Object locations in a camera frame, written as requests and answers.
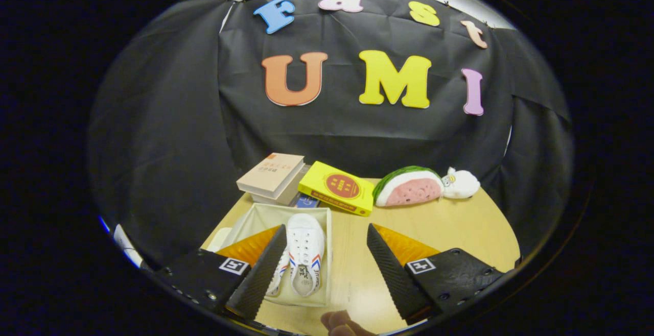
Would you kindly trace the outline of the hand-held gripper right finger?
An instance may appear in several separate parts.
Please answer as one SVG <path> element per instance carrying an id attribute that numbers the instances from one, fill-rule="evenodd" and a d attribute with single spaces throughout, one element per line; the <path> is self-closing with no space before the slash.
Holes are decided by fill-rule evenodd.
<path id="1" fill-rule="evenodd" d="M 439 251 L 378 224 L 368 226 L 367 247 L 409 326 L 458 311 L 504 276 L 463 249 Z"/>

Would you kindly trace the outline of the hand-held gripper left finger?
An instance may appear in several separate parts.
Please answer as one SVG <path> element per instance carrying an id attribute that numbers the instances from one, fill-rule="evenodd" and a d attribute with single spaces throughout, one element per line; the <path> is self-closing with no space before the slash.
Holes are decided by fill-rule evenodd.
<path id="1" fill-rule="evenodd" d="M 210 312 L 254 320 L 286 247 L 287 228 L 277 225 L 217 252 L 178 257 L 156 277 Z"/>

